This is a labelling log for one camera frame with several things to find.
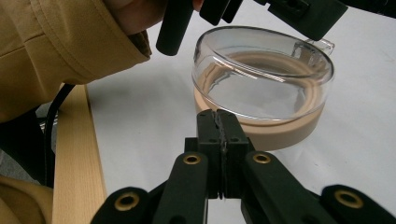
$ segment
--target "black cable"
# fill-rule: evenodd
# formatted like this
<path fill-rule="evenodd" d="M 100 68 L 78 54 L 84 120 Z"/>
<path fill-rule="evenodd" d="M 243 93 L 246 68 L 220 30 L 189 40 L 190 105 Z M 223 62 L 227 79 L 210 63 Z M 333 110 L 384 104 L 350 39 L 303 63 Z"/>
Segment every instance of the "black cable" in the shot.
<path fill-rule="evenodd" d="M 55 121 L 59 107 L 74 87 L 75 85 L 64 84 L 49 106 L 47 113 L 46 128 L 44 129 L 45 185 L 50 188 L 53 188 L 55 175 L 55 157 L 51 146 L 53 121 Z"/>

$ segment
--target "jacket sleeve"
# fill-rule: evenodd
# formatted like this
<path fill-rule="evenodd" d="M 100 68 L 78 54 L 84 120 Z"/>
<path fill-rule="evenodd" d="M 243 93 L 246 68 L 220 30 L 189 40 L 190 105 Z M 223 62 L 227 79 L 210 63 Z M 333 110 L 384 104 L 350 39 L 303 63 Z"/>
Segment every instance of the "jacket sleeve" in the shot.
<path fill-rule="evenodd" d="M 146 32 L 126 36 L 101 0 L 0 0 L 0 27 L 0 123 L 50 102 L 62 83 L 86 84 L 150 55 Z"/>

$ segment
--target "white table surface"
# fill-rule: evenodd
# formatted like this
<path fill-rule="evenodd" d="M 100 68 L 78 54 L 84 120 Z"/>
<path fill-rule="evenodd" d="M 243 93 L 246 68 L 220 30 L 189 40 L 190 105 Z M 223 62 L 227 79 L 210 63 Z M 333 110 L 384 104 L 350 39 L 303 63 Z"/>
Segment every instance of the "white table surface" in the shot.
<path fill-rule="evenodd" d="M 232 25 L 257 26 L 306 39 L 245 1 Z M 148 30 L 147 63 L 88 86 L 107 193 L 151 190 L 166 180 L 185 137 L 195 137 L 192 55 L 213 28 L 194 13 L 177 56 L 155 49 L 160 24 Z M 333 184 L 366 193 L 396 215 L 396 20 L 350 7 L 326 34 L 335 81 L 317 128 L 274 154 L 307 188 Z M 237 200 L 210 200 L 208 223 L 244 223 Z"/>

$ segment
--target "black mechanical arm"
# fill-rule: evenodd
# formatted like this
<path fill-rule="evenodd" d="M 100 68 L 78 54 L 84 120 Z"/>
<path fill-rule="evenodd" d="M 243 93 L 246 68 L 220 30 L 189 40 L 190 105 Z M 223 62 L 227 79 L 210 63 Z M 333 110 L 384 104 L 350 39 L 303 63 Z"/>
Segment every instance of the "black mechanical arm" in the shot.
<path fill-rule="evenodd" d="M 228 23 L 241 6 L 243 0 L 205 0 L 200 16 L 213 25 L 220 20 Z M 337 0 L 254 0 L 265 6 L 301 34 L 320 40 L 346 12 L 347 6 Z M 157 40 L 159 52 L 177 54 L 193 12 L 191 0 L 169 0 L 163 24 Z"/>
<path fill-rule="evenodd" d="M 248 224 L 396 223 L 356 189 L 329 186 L 320 196 L 305 189 L 274 155 L 255 151 L 230 112 L 203 111 L 197 125 L 167 181 L 150 192 L 114 192 L 92 224 L 203 224 L 208 200 L 223 197 L 241 199 Z"/>

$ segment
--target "person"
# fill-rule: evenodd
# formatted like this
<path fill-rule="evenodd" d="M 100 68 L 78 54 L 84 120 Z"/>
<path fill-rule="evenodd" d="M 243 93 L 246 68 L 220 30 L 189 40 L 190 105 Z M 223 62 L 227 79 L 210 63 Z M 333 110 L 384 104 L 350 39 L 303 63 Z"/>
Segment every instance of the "person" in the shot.
<path fill-rule="evenodd" d="M 191 3 L 199 10 L 203 0 Z M 166 4 L 0 0 L 0 148 L 33 179 L 52 187 L 46 183 L 35 110 L 51 102 L 63 83 L 87 84 L 147 61 L 151 51 L 146 29 L 162 20 Z M 0 176 L 0 211 L 6 211 L 2 197 L 26 188 L 32 187 Z"/>

